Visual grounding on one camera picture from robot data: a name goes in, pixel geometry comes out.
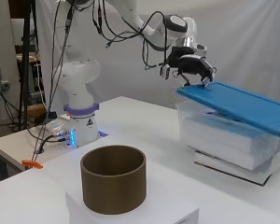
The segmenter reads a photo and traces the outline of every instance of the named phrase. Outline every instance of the white table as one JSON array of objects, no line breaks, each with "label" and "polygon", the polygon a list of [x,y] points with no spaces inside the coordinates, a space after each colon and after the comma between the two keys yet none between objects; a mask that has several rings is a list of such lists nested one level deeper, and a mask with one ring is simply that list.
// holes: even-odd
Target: white table
[{"label": "white table", "polygon": [[168,186],[201,208],[200,224],[280,223],[280,171],[263,188],[193,164],[191,153],[179,144],[175,110],[120,97],[102,104],[97,122],[109,137],[46,162],[43,170],[0,182],[0,224],[32,215],[35,223],[71,223],[65,193],[79,200],[80,188],[73,184],[80,176],[79,160],[92,148],[110,144],[138,147],[174,172],[176,181]]}]

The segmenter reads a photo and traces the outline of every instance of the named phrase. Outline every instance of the white box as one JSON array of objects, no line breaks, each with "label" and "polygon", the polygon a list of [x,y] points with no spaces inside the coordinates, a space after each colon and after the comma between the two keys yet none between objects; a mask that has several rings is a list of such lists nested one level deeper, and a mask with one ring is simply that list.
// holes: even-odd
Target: white box
[{"label": "white box", "polygon": [[181,142],[248,170],[280,151],[280,137],[225,117],[190,99],[176,105]]},{"label": "white box", "polygon": [[280,152],[278,152],[271,160],[263,163],[255,171],[246,170],[240,166],[221,161],[200,152],[195,153],[195,162],[206,168],[264,186],[270,176],[280,169]]},{"label": "white box", "polygon": [[147,197],[131,212],[108,216],[92,212],[77,198],[66,195],[71,224],[198,224],[199,208],[183,195],[164,185],[167,168],[147,163]]}]

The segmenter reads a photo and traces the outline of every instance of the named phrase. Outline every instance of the white curtain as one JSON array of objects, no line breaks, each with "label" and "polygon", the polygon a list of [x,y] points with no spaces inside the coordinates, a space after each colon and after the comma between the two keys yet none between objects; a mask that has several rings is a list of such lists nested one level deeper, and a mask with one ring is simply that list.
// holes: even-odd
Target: white curtain
[{"label": "white curtain", "polygon": [[[55,5],[55,0],[36,1],[47,96]],[[280,101],[280,0],[139,0],[138,10],[144,20],[155,10],[191,16],[198,25],[198,42],[208,47],[207,60],[217,68],[216,80]],[[128,29],[112,8],[107,11],[112,29],[117,33]],[[101,76],[89,85],[96,101],[122,95],[174,107],[170,96],[177,81],[161,79],[158,68],[145,71],[138,38],[106,49],[106,41],[92,24],[91,10],[79,15],[78,27],[74,35],[82,48],[103,67]],[[151,50],[150,59],[156,63],[162,54]],[[53,109],[62,112],[64,103],[66,96],[58,91]]]}]

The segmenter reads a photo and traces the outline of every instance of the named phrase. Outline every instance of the clear plastic container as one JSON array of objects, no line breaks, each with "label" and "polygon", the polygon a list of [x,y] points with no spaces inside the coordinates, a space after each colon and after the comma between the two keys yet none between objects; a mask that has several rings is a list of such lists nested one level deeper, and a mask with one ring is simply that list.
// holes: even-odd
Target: clear plastic container
[{"label": "clear plastic container", "polygon": [[182,98],[176,107],[183,144],[251,171],[280,151],[280,137]]}]

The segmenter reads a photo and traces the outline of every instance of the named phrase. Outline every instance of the orange object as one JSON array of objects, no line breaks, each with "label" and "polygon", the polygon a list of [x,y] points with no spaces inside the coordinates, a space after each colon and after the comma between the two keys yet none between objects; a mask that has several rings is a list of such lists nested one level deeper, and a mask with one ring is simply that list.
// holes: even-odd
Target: orange object
[{"label": "orange object", "polygon": [[32,166],[32,167],[35,167],[37,169],[42,169],[43,168],[43,165],[39,164],[37,161],[22,161],[21,165]]}]

